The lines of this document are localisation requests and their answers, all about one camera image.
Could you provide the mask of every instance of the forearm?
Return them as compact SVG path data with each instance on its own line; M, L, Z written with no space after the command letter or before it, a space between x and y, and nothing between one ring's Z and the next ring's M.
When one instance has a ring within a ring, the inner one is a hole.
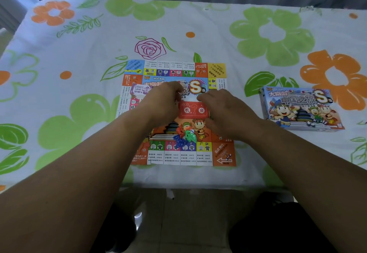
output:
M4 192L1 252L89 252L131 160L150 131L126 112L53 163Z
M271 121L262 125L261 137L250 145L339 252L365 250L367 171Z

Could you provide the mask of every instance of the table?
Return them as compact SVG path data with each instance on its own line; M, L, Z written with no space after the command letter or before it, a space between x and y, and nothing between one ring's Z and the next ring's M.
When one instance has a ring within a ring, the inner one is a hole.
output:
M128 59L224 62L230 92L258 115L264 84L329 88L346 130L293 132L366 168L366 20L365 11L312 7L42 0L0 60L0 187L111 122ZM155 53L136 49L140 41ZM123 186L283 186L253 149L235 147L237 167L131 166ZM300 148L294 157L318 156Z

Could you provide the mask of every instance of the hand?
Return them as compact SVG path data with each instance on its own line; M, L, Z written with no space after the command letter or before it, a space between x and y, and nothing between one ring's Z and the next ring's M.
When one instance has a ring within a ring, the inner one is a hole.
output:
M253 138L261 136L264 120L229 91L210 90L198 95L197 99L208 108L213 119L206 118L205 123L214 133L246 143L251 143Z
M136 107L147 115L152 128L167 125L179 114L176 101L181 101L182 85L177 81L165 82L153 87Z

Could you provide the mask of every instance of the question mark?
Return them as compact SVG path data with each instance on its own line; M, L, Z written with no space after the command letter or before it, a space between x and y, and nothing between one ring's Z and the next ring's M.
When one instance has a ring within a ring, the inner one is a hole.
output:
M191 106L191 108L192 108L192 109L194 109L193 114L196 114L197 105L196 105L196 104L193 104L193 105Z

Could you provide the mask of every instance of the pink rose print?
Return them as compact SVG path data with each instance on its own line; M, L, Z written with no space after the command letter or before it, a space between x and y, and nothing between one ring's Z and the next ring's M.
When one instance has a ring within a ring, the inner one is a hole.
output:
M139 41L135 45L135 52L146 60L155 60L157 57L167 54L163 44L153 38Z

